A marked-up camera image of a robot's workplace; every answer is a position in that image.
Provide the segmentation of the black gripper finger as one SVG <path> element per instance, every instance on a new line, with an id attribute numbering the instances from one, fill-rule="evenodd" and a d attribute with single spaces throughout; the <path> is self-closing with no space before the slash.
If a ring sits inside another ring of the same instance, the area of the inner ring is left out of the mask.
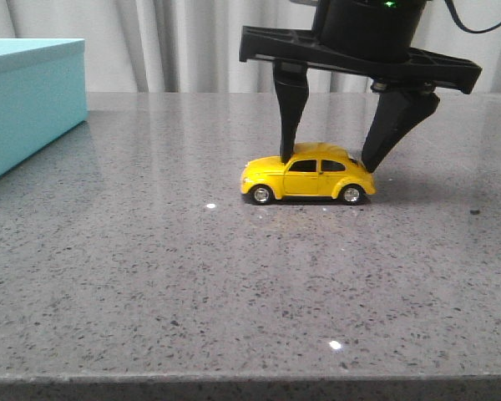
<path id="1" fill-rule="evenodd" d="M 439 97 L 432 83 L 374 81 L 377 110 L 362 147 L 362 163 L 372 173 L 391 149 L 416 125 L 432 115 Z"/>
<path id="2" fill-rule="evenodd" d="M 281 115 L 281 162 L 286 164 L 294 152 L 296 130 L 306 106 L 309 87 L 306 64 L 276 60 L 273 78 Z"/>

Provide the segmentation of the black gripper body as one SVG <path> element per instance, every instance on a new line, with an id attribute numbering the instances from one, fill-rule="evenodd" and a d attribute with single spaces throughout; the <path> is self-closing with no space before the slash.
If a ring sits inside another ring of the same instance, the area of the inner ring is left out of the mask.
<path id="1" fill-rule="evenodd" d="M 470 94 L 481 67 L 411 45 L 424 1 L 320 1 L 311 29 L 242 29 L 239 58 L 288 63 L 373 79 L 373 90 Z"/>

